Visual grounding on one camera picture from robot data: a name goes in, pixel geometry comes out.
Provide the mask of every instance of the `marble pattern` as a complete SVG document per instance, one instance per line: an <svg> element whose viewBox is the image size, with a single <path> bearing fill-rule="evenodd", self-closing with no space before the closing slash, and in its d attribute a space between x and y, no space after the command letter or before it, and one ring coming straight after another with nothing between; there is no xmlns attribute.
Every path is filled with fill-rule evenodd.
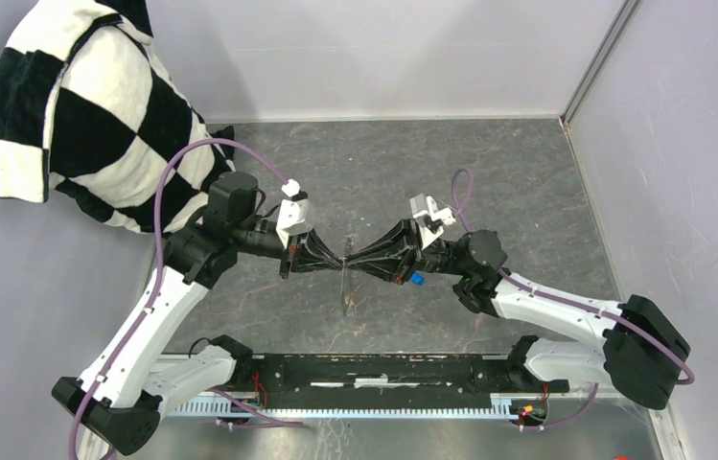
<svg viewBox="0 0 718 460"><path fill-rule="evenodd" d="M499 232L506 266L539 283L614 298L613 279L564 133L554 120L462 120L254 124L238 140L298 180L317 211L316 229L341 254L407 217L419 193L450 202L452 174L475 172L467 216ZM236 161L268 193L279 186L245 154ZM447 238L463 233L459 223ZM343 315L339 272L291 274L241 255L178 329L168 352L202 336L229 334L256 352L505 353L525 334L558 335L517 321L474 315L452 293L452 277L426 275L395 286L356 274L356 307Z"/></svg>

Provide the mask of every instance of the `robotic arm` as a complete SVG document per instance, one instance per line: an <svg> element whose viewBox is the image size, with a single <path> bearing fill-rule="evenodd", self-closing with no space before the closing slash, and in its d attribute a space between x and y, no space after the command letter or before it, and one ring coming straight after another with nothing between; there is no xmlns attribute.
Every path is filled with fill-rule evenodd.
<svg viewBox="0 0 718 460"><path fill-rule="evenodd" d="M61 378L52 391L54 398L76 414L88 388L98 381L81 421L128 455L142 447L175 408L208 388L239 379L239 366L249 362L251 353L226 336L167 371L151 374L151 369L181 321L243 252L279 260L283 278L291 272L345 266L396 284L409 281L417 271L458 276L452 290L469 311L530 322L575 340L523 337L508 357L511 368L519 369L503 377L507 384L527 388L536 381L611 383L636 403L654 409L666 406L680 367L644 335L681 360L690 349L650 300L632 296L621 304L588 299L529 281L503 267L507 256L496 232L477 230L458 241L442 240L454 215L448 208L438 210L424 195L410 200L411 218L402 219L361 251L339 258L316 235L307 194L294 181L284 191L289 198L281 203L274 222L256 214L257 180L242 172L225 173L212 186L208 205L167 238L164 280L155 304L146 308L154 289L153 272L113 340L78 378ZM595 314L572 307L576 305L588 306ZM616 322L611 317L624 319ZM635 326L628 329L623 325L627 322ZM642 330L642 335L633 329ZM126 339L102 375L106 361Z"/></svg>

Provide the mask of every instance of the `black and white checkered pillow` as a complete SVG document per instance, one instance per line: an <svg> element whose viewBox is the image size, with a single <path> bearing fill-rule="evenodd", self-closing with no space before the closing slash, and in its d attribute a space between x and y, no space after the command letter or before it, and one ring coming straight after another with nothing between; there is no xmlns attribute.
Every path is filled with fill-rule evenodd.
<svg viewBox="0 0 718 460"><path fill-rule="evenodd" d="M41 0L0 57L0 197L44 202L54 187L98 221L152 232L167 162L209 137L153 50L144 0ZM204 147L178 163L165 231L234 169L225 152Z"/></svg>

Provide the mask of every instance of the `blue object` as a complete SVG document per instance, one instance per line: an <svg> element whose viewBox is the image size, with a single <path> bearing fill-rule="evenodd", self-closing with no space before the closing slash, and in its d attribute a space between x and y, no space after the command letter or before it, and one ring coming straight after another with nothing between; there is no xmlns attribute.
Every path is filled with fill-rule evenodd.
<svg viewBox="0 0 718 460"><path fill-rule="evenodd" d="M416 272L416 273L412 273L412 277L409 278L409 281L411 281L412 283L415 283L418 286L422 286L424 284L425 280L424 280L423 276L419 275Z"/></svg>

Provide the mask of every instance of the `gray wall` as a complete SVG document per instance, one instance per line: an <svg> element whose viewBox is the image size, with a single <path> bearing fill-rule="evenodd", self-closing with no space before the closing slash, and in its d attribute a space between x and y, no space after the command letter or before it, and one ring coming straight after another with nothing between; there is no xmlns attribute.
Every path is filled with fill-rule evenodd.
<svg viewBox="0 0 718 460"><path fill-rule="evenodd" d="M559 114L620 0L149 0L207 120Z"/></svg>
<svg viewBox="0 0 718 460"><path fill-rule="evenodd" d="M0 51L33 3L0 0ZM115 333L150 247L59 194L46 205L0 200L0 458L64 458L71 418L51 387Z"/></svg>
<svg viewBox="0 0 718 460"><path fill-rule="evenodd" d="M676 406L718 459L718 2L643 2L571 135L622 290L691 342Z"/></svg>

